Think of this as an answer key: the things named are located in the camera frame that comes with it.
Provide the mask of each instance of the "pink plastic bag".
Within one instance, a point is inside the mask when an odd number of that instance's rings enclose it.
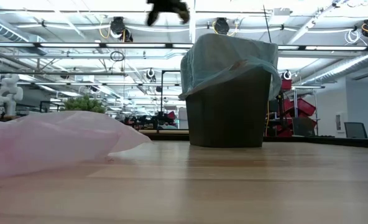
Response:
[[[0,177],[94,160],[144,142],[150,139],[105,114],[32,114],[0,122]]]

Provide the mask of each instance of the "white robot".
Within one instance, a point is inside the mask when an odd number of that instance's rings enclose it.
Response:
[[[22,100],[23,91],[21,87],[17,87],[17,82],[20,80],[19,75],[6,75],[1,81],[0,87],[0,115],[6,114],[9,116],[16,115],[16,102]],[[4,111],[4,104],[7,104],[7,111]]]

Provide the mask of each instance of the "wall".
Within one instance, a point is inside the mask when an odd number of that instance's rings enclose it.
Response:
[[[45,94],[44,91],[41,90],[31,90],[27,87],[23,87],[24,89],[24,97],[22,101],[18,101],[17,103],[29,106],[39,107],[41,101],[49,101],[50,97]]]
[[[320,119],[318,121],[318,134],[345,138],[344,131],[338,133],[336,130],[336,115],[344,113],[343,121],[346,121],[346,79],[340,78],[337,83],[324,84],[324,86],[325,89],[319,89],[316,93],[318,118]],[[304,100],[315,105],[314,96],[306,96]]]
[[[348,79],[346,86],[348,121],[364,123],[368,135],[368,82]]]

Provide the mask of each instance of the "ceiling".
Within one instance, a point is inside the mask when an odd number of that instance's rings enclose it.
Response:
[[[20,34],[31,38],[40,37],[45,42],[119,42],[111,35],[104,38],[100,32],[107,36],[108,29],[104,27],[108,27],[113,17],[122,16],[134,42],[194,43],[199,36],[214,32],[211,25],[217,17],[226,17],[233,36],[269,42],[265,17],[267,16],[267,20],[273,22],[273,19],[278,18],[274,15],[274,9],[289,8],[290,17],[286,17],[280,23],[269,24],[271,41],[285,45],[293,39],[296,30],[301,29],[320,14],[318,12],[320,9],[326,9],[332,5],[332,0],[188,0],[183,2],[187,3],[191,12],[191,21],[184,25],[180,23],[176,14],[162,13],[153,27],[147,27],[145,25],[147,11],[152,9],[152,5],[146,4],[146,0],[0,0],[0,21]],[[335,2],[339,2],[339,7],[315,19],[315,25],[293,44],[368,45],[368,37],[360,35],[359,38],[356,38],[354,33],[349,34],[350,29],[353,29],[354,26],[360,27],[363,20],[368,19],[368,1]],[[284,30],[280,30],[281,24],[284,24]],[[347,40],[345,38],[348,35],[351,35],[351,38],[356,41],[349,43],[348,38]],[[0,41],[10,40],[0,35]],[[44,56],[20,52],[12,48],[0,48],[0,53],[30,65],[31,68],[42,68],[46,75],[38,75],[33,78],[43,82],[75,81],[75,76],[62,79],[58,75],[47,75],[48,72],[104,72],[104,75],[95,76],[94,81],[125,82],[129,85],[130,83],[147,83],[146,73],[149,68],[154,69],[157,82],[160,82],[160,71],[179,70],[181,59],[186,52],[183,49],[127,49],[122,51],[126,56],[125,61],[113,62],[109,59],[109,54],[114,49],[44,50],[47,52]],[[332,63],[360,54],[359,52],[280,52],[278,70],[289,70],[296,73],[297,76],[293,78],[293,81],[297,82]],[[2,71],[33,72],[31,68],[0,57],[0,70]],[[128,76],[117,75],[121,71],[127,73]],[[164,82],[181,83],[181,76],[179,73],[166,73]],[[78,86],[50,86],[50,88],[75,93],[88,91],[86,88],[79,90]],[[131,99],[132,105],[141,105],[141,108],[145,106],[147,111],[157,110],[155,109],[157,104],[152,98],[156,97],[155,94],[160,93],[156,92],[154,87],[143,87],[142,90],[136,86],[105,88],[108,90],[104,92],[110,92],[106,96],[101,94],[102,97],[121,96],[125,100]],[[185,106],[182,101],[177,100],[181,87],[171,86],[169,89],[163,89],[163,93],[169,95],[170,98],[165,104]]]

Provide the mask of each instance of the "light blue trash bag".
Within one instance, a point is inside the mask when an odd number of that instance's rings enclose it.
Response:
[[[271,73],[269,100],[273,100],[282,84],[277,64],[276,44],[218,34],[202,35],[182,59],[183,93],[179,98],[185,100],[208,86],[249,75],[261,67]]]

